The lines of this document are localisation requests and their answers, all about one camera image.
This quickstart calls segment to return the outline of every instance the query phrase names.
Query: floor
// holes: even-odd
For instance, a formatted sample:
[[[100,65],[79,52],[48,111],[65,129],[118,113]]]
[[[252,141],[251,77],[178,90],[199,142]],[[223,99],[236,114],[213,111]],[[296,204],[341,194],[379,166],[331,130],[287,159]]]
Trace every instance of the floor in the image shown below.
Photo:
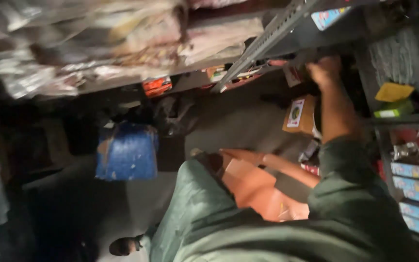
[[[38,232],[67,235],[91,242],[98,250],[98,261],[118,261],[108,253],[109,244],[121,237],[142,234],[157,223],[166,211],[174,189],[178,166],[189,151],[199,148],[217,152],[220,148],[245,148],[275,152],[296,161],[311,138],[282,131],[285,110],[259,100],[263,93],[287,89],[282,71],[271,72],[236,90],[201,98],[198,126],[185,139],[163,139],[158,153],[159,175],[150,181],[103,182],[94,179],[95,158],[87,156],[77,165],[32,185],[43,205]],[[277,186],[299,201],[306,201],[309,190],[289,177],[271,171]],[[121,258],[134,261],[137,257]]]

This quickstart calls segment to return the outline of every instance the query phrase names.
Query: dark floor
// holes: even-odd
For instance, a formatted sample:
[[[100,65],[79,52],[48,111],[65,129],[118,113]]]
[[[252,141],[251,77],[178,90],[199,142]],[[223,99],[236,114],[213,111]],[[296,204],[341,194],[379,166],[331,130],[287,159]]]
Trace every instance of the dark floor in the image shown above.
[[[154,180],[96,180],[93,178],[95,158],[85,157],[77,166],[51,176],[49,183],[41,182],[37,186],[38,196],[46,197],[50,204],[37,208],[49,216],[49,223],[57,225],[46,225],[49,234],[72,229],[76,235],[88,237],[98,245],[99,261],[118,261],[119,258],[108,253],[109,244],[121,237],[142,234],[148,225],[159,222],[174,189],[177,167],[184,154],[189,157],[191,149],[217,152],[220,148],[245,148],[275,152],[296,161],[311,139],[282,131],[285,110],[259,100],[262,93],[287,88],[280,71],[239,89],[201,98],[198,104],[202,111],[196,130],[185,141],[161,141],[158,162],[166,167],[160,168],[158,178]],[[282,191],[306,201],[309,191],[306,187],[283,174],[276,176]],[[128,257],[122,261],[132,260]]]

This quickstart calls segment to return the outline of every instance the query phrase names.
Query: person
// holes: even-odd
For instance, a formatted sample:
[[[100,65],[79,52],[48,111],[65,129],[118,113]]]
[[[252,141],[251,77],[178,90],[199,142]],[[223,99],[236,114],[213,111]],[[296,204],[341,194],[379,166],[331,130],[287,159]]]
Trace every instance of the person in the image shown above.
[[[343,94],[339,57],[307,65],[322,96],[322,179],[308,220],[274,223],[239,209],[205,165],[178,171],[166,214],[144,244],[151,262],[419,261],[396,201],[367,162],[360,126]]]

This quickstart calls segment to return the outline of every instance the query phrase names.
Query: yellow package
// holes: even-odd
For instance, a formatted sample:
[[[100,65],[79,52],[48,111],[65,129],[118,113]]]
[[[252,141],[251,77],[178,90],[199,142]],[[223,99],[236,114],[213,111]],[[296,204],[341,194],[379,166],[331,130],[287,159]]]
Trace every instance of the yellow package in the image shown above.
[[[386,82],[379,89],[375,99],[383,102],[396,102],[407,98],[413,90],[415,88],[409,85]]]

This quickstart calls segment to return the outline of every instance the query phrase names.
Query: hand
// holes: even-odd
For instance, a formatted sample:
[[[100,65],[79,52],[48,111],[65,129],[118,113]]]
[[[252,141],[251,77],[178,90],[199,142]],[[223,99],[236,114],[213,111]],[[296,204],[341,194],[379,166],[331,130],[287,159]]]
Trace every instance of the hand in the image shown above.
[[[342,63],[339,56],[323,57],[317,63],[307,63],[306,68],[310,72],[311,79],[322,89],[339,81]]]

